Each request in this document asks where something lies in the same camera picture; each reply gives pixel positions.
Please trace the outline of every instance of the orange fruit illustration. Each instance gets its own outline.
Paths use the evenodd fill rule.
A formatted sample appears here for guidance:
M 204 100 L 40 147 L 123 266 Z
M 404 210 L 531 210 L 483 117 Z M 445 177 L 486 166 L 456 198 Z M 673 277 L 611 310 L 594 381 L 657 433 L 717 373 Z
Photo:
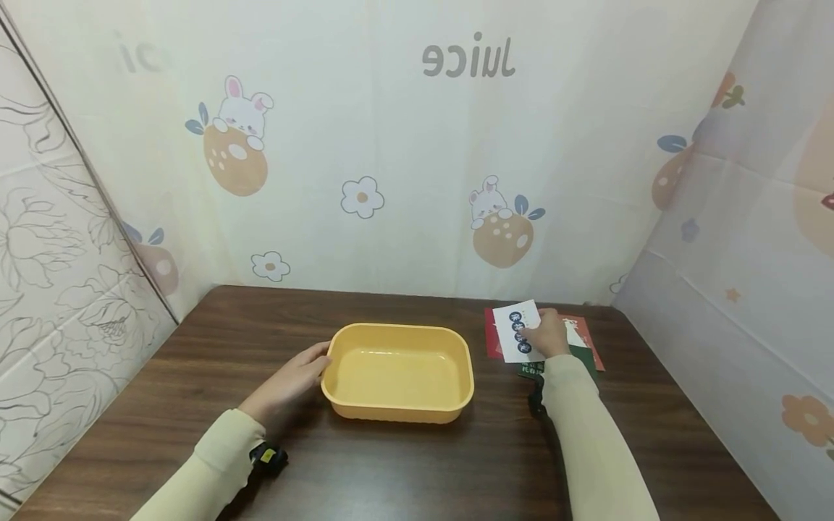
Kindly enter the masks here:
M 214 179 L 229 193 L 245 197 L 258 192 L 266 183 L 266 157 L 246 143 L 246 134 L 237 128 L 225 133 L 214 125 L 205 128 L 203 153 Z
M 672 195 L 675 193 L 675 185 L 681 178 L 686 160 L 692 155 L 694 147 L 690 145 L 682 152 L 679 152 L 669 162 L 663 165 L 660 172 L 655 176 L 655 182 L 651 184 L 651 200 L 655 202 L 660 210 L 665 210 L 671 203 Z
M 834 258 L 834 98 L 805 148 L 793 192 L 796 224 L 808 240 Z
M 139 258 L 142 259 L 142 264 L 150 269 L 151 278 L 162 295 L 167 297 L 177 291 L 179 271 L 171 253 L 165 248 L 150 244 L 134 243 L 133 246 Z
M 484 219 L 472 237 L 475 252 L 496 268 L 509 268 L 519 262 L 533 244 L 533 223 L 517 213 L 500 218 L 497 213 Z

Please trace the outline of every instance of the wall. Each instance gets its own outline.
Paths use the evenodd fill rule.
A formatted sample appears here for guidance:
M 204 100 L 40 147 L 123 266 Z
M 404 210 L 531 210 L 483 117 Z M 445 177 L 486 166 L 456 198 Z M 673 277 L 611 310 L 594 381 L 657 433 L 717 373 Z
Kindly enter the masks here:
M 756 1 L 4 3 L 183 316 L 212 283 L 608 303 Z
M 833 28 L 828 1 L 760 4 L 744 104 L 712 109 L 615 301 L 791 520 L 834 511 Z
M 0 31 L 0 519 L 173 326 Z

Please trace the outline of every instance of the green card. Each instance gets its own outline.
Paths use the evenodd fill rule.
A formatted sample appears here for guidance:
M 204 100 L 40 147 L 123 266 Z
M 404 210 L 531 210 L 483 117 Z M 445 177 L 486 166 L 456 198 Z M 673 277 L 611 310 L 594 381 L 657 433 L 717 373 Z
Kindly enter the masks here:
M 594 365 L 594 352 L 589 348 L 581 348 L 579 346 L 570 346 L 570 354 L 577 357 L 588 369 L 590 377 L 596 381 L 599 374 L 596 372 L 596 365 Z M 544 362 L 525 362 L 519 366 L 519 376 L 524 378 L 535 378 L 537 374 L 542 374 L 545 371 Z

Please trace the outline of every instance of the white card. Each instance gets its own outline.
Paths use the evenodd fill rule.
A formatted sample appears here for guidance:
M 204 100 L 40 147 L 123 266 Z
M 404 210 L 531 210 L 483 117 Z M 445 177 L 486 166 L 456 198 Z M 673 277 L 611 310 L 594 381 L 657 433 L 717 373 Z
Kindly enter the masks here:
M 568 345 L 575 345 L 578 348 L 587 348 L 588 344 L 585 343 L 585 340 L 583 340 L 576 331 L 576 321 L 570 320 L 569 318 L 563 318 L 562 320 L 565 321 L 565 329 L 568 331 Z
M 517 333 L 522 328 L 538 328 L 541 324 L 535 301 L 513 304 L 492 310 L 498 341 L 505 363 L 541 362 L 544 355 L 533 349 L 530 343 Z

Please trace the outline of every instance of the beige sleeve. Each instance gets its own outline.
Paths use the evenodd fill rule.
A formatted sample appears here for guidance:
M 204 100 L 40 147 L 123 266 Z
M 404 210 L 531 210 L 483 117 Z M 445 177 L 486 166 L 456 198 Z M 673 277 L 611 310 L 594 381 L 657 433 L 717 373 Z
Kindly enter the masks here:
M 649 490 L 599 390 L 582 362 L 545 361 L 542 403 L 553 420 L 575 521 L 659 519 Z
M 194 453 L 132 517 L 134 521 L 204 521 L 246 486 L 249 451 L 264 441 L 264 427 L 231 409 L 206 431 Z

